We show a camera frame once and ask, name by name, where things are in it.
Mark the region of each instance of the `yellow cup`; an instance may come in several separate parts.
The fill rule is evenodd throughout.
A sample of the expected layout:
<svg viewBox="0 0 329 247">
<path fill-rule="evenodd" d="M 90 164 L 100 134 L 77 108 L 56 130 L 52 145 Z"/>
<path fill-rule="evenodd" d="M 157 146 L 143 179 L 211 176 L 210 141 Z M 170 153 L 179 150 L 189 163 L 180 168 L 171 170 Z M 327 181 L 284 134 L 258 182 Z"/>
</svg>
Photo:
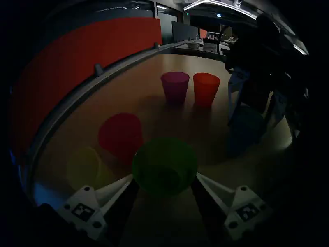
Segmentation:
<svg viewBox="0 0 329 247">
<path fill-rule="evenodd" d="M 83 147 L 70 157 L 66 166 L 66 179 L 74 190 L 85 185 L 99 189 L 115 181 L 113 173 L 91 147 Z"/>
</svg>

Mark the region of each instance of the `person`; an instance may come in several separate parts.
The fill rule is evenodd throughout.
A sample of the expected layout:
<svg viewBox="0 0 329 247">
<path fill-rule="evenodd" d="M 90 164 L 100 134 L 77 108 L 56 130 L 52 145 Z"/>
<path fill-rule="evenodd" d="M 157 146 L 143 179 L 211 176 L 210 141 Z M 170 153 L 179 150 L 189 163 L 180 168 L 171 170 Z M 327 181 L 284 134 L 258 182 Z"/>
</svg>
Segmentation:
<svg viewBox="0 0 329 247">
<path fill-rule="evenodd" d="M 240 37 L 231 47 L 225 68 L 230 73 L 236 66 L 250 72 L 239 100 L 263 113 L 272 88 L 270 75 L 280 70 L 280 33 L 264 14 L 256 22 L 256 30 Z"/>
</svg>

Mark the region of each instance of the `table surface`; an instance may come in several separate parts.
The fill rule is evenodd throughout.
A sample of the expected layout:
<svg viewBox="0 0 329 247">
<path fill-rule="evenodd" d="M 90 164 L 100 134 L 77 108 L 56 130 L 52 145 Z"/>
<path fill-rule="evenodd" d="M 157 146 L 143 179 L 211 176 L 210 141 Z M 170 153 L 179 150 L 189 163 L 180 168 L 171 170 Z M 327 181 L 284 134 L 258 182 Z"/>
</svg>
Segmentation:
<svg viewBox="0 0 329 247">
<path fill-rule="evenodd" d="M 190 76 L 182 107 L 166 105 L 160 76 L 170 71 L 182 71 Z M 198 72 L 211 73 L 221 80 L 210 109 L 193 105 L 193 75 Z M 199 172 L 205 176 L 227 187 L 247 185 L 256 193 L 263 193 L 290 172 L 287 165 L 290 160 L 285 156 L 292 141 L 289 127 L 283 119 L 264 135 L 261 143 L 238 158 L 228 158 L 229 78 L 220 61 L 175 54 L 156 55 L 113 78 L 78 106 L 47 143 L 35 175 L 37 204 L 46 202 L 56 209 L 74 193 L 65 180 L 65 166 L 70 155 L 81 147 L 93 147 L 112 169 L 115 177 L 109 183 L 129 173 L 97 142 L 99 127 L 120 112 L 139 117 L 145 142 L 156 137 L 176 137 L 188 143 L 198 156 Z M 191 189 L 161 199 L 152 198 L 140 189 L 121 246 L 152 245 L 159 237 L 165 242 L 209 244 Z"/>
</svg>

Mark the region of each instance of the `ceiling light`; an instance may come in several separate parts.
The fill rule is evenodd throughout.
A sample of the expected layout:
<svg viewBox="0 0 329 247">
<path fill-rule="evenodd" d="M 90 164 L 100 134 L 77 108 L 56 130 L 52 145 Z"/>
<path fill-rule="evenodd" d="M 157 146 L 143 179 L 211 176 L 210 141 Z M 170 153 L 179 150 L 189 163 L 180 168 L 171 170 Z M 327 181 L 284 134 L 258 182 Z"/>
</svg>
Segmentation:
<svg viewBox="0 0 329 247">
<path fill-rule="evenodd" d="M 240 12 L 242 14 L 245 14 L 246 16 L 248 16 L 250 18 L 253 18 L 254 20 L 256 20 L 256 18 L 257 18 L 257 16 L 255 16 L 254 14 L 252 14 L 252 13 L 246 11 L 246 10 L 240 9 L 240 8 L 238 8 L 236 6 L 233 6 L 233 5 L 229 5 L 227 3 L 223 3 L 223 2 L 219 2 L 219 1 L 214 1 L 214 0 L 200 0 L 200 1 L 197 1 L 195 3 L 192 3 L 192 4 L 188 5 L 188 6 L 186 6 L 184 8 L 184 11 L 186 11 L 186 10 L 188 10 L 190 8 L 193 8 L 193 7 L 195 7 L 195 6 L 199 5 L 199 4 L 202 4 L 202 3 L 216 4 L 216 5 L 219 5 L 219 6 L 223 6 L 223 7 L 229 8 L 229 9 L 236 10 L 237 12 Z"/>
<path fill-rule="evenodd" d="M 167 9 L 167 8 L 162 7 L 162 6 L 160 6 L 160 5 L 157 5 L 157 7 L 160 8 L 160 9 Z"/>
<path fill-rule="evenodd" d="M 236 0 L 234 2 L 234 5 L 237 6 L 238 8 L 241 6 L 242 1 Z"/>
<path fill-rule="evenodd" d="M 208 0 L 209 3 L 212 3 L 212 4 L 216 4 L 216 5 L 219 5 L 219 6 L 223 6 L 223 7 L 227 7 L 229 9 L 233 9 L 233 10 L 236 10 L 237 12 L 240 12 L 242 14 L 245 14 L 246 16 L 250 17 L 250 18 L 253 18 L 254 20 L 256 20 L 257 16 L 255 16 L 254 14 L 248 12 L 248 11 L 245 11 L 243 9 L 240 9 L 238 7 L 235 7 L 233 5 L 229 5 L 227 3 L 223 3 L 223 2 L 219 2 L 219 1 L 214 1 L 214 0 Z"/>
<path fill-rule="evenodd" d="M 297 45 L 294 44 L 294 48 L 296 50 L 298 50 L 300 53 L 302 53 L 303 55 L 306 55 L 306 52 L 304 52 L 304 50 L 302 48 L 300 48 L 299 46 L 297 46 Z"/>
<path fill-rule="evenodd" d="M 195 3 L 192 3 L 192 4 L 188 5 L 188 6 L 186 6 L 184 8 L 184 11 L 186 11 L 186 10 L 188 10 L 190 8 L 193 8 L 193 7 L 195 7 L 195 6 L 199 5 L 199 4 L 202 4 L 204 2 L 208 2 L 208 0 L 199 0 L 199 1 L 196 1 Z"/>
</svg>

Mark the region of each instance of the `green cup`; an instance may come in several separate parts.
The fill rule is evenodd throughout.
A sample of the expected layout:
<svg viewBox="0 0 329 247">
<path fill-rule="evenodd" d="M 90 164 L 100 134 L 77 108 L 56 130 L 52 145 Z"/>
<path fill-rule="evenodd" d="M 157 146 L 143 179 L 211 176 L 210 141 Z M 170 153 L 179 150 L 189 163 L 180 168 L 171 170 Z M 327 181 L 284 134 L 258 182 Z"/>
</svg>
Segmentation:
<svg viewBox="0 0 329 247">
<path fill-rule="evenodd" d="M 153 139 L 137 151 L 132 173 L 139 186 L 148 193 L 172 196 L 193 182 L 197 157 L 190 146 L 178 139 Z"/>
</svg>

